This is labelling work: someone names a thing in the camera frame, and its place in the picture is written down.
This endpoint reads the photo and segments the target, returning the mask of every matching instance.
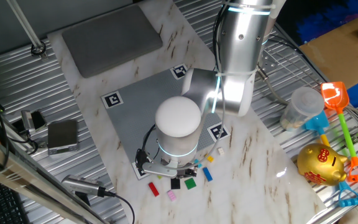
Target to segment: pink lego brick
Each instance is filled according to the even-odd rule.
[[[172,192],[172,190],[169,190],[169,191],[167,192],[167,194],[168,194],[169,198],[171,199],[171,202],[173,202],[174,200],[177,199],[177,197],[176,197],[175,194]]]

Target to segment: gold piggy bank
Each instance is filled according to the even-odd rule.
[[[298,172],[315,184],[335,186],[346,179],[346,156],[334,149],[316,143],[305,146],[298,155]]]

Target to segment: plastic cup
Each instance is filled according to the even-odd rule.
[[[294,131],[324,109],[323,97],[316,90],[301,87],[291,96],[291,102],[285,108],[280,119],[281,126],[287,131]]]

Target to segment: marble surface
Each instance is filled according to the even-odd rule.
[[[231,137],[219,144],[223,156],[214,152],[206,162],[213,181],[202,170],[197,187],[167,191],[170,179],[151,175],[137,180],[100,96],[143,78],[185,63],[187,67],[213,69],[214,57],[171,1],[154,0],[139,4],[160,33],[163,47],[91,78],[82,78],[64,43],[63,30],[48,35],[65,78],[93,137],[106,170],[117,190],[135,210],[136,223],[306,223],[325,209],[307,181],[296,171],[257,115],[227,116],[225,126]],[[154,197],[153,182],[160,192]],[[132,215],[123,204],[129,221]]]

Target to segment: metal grating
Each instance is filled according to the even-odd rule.
[[[68,86],[48,40],[48,60],[30,54],[30,46],[0,56],[0,103],[5,107],[9,122],[21,119],[21,110],[39,110],[49,124],[63,119],[78,122],[79,150],[48,156],[46,148],[40,148],[32,158],[61,181],[74,174],[97,179],[114,191],[113,184],[100,158],[75,98]],[[37,142],[47,140],[47,128],[32,136]],[[59,214],[21,195],[24,209],[31,223],[58,223]],[[125,213],[117,198],[90,197],[92,209],[103,219],[127,223]]]
[[[179,0],[174,2],[204,43],[211,48],[213,23],[221,7],[221,1]],[[328,80],[318,75],[309,64],[305,63],[300,56],[301,52],[295,52],[286,44],[276,43],[277,40],[282,40],[274,38],[275,35],[283,37],[283,34],[276,30],[271,33],[270,39],[274,41],[266,43],[263,67],[277,93],[285,100],[289,100],[292,92],[301,86],[319,90],[320,83]],[[277,103],[266,84],[259,77],[255,79],[252,108],[294,162],[303,146],[319,139],[319,136],[312,131],[298,129],[295,132],[288,132],[281,127],[280,117],[285,106]],[[358,122],[346,112],[345,118],[351,134],[357,133]],[[326,130],[326,134],[333,149],[340,154],[349,156],[335,113],[330,115],[329,121],[330,127]],[[355,144],[355,148],[358,155],[358,143]],[[334,187],[313,184],[311,186],[328,208],[313,219],[315,223],[335,222],[352,208],[340,208],[336,205],[339,192]],[[358,192],[358,183],[351,184],[351,187]]]
[[[174,2],[205,44],[211,47],[213,23],[221,7],[221,1]],[[278,32],[273,32],[272,35],[278,35]],[[29,46],[0,55],[0,102],[6,107],[5,116],[13,122],[20,119],[20,110],[40,110],[48,123],[62,119],[76,119],[79,126],[79,151],[49,157],[45,149],[39,149],[33,158],[58,180],[62,180],[67,174],[76,174],[98,178],[106,184],[106,188],[114,190],[53,50],[48,40],[45,40],[45,43],[50,56],[47,61],[32,57]],[[268,42],[266,46],[268,53],[264,52],[264,68],[280,96],[289,100],[291,93],[301,86],[319,89],[319,83],[324,81],[324,77],[310,69],[298,53],[294,53],[285,44]],[[275,102],[269,89],[258,77],[255,79],[252,107],[291,158],[294,158],[304,145],[318,139],[312,131],[299,129],[290,133],[282,129],[279,117],[283,113],[284,106]],[[351,134],[358,132],[358,122],[349,114],[345,117]],[[334,114],[329,119],[328,139],[336,151],[346,154],[339,121]],[[37,133],[35,137],[38,142],[45,141],[46,129]],[[324,213],[316,217],[316,223],[332,223],[352,208],[336,206],[337,192],[333,187],[311,186],[328,207]],[[358,183],[351,186],[358,191]],[[58,223],[63,219],[59,214],[25,197],[22,197],[22,202],[31,223]],[[90,202],[92,208],[103,218],[127,223],[121,204],[115,198],[93,197]]]

